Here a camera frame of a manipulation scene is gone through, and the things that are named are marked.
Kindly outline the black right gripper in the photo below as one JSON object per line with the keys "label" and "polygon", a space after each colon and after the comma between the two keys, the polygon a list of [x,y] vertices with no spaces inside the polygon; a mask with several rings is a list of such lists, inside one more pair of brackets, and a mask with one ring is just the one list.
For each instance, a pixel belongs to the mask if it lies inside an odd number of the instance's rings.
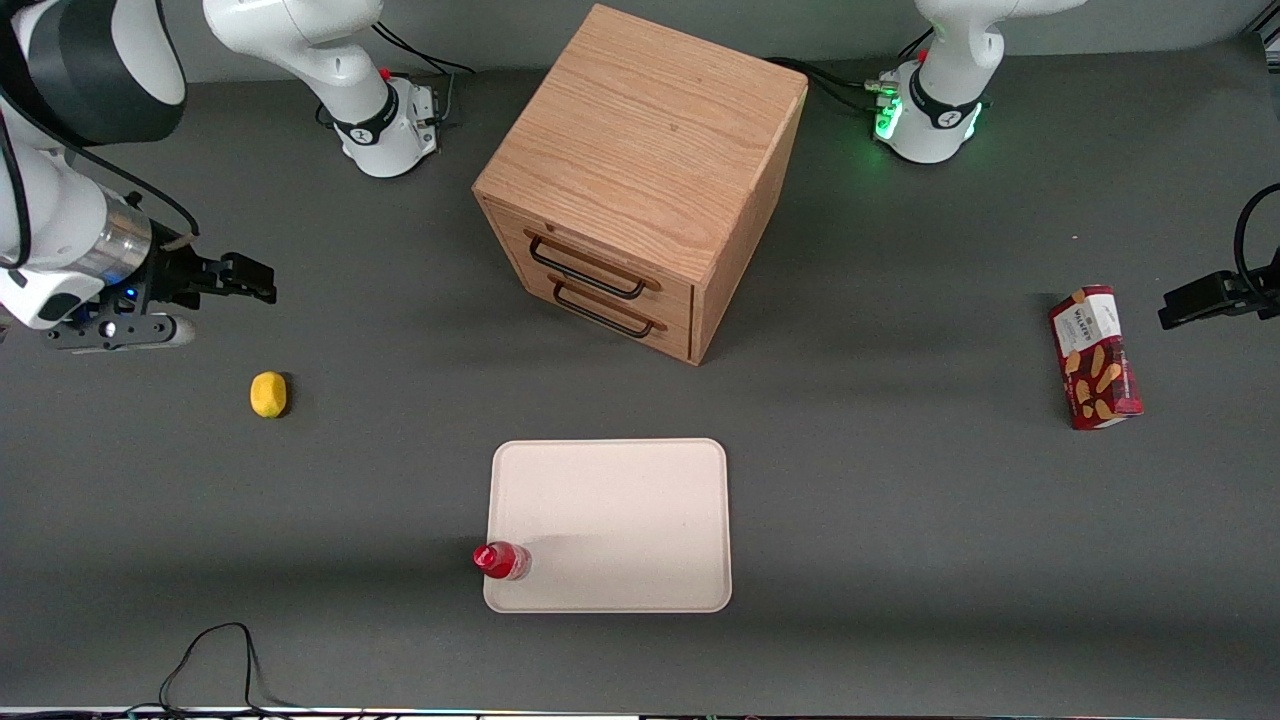
{"label": "black right gripper", "polygon": [[202,258],[192,247],[192,238],[161,241],[120,286],[120,310],[146,313],[150,304],[200,310],[202,293],[274,305],[275,272],[238,252],[227,252],[216,261]]}

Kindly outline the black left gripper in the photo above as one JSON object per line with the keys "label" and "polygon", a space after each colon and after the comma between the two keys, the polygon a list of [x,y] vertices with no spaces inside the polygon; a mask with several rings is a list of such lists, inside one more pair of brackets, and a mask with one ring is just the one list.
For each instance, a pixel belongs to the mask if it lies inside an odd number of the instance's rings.
{"label": "black left gripper", "polygon": [[1216,316],[1253,313],[1261,320],[1279,318],[1279,269],[1256,268],[1239,275],[1213,272],[1164,295],[1158,320],[1165,331]]}

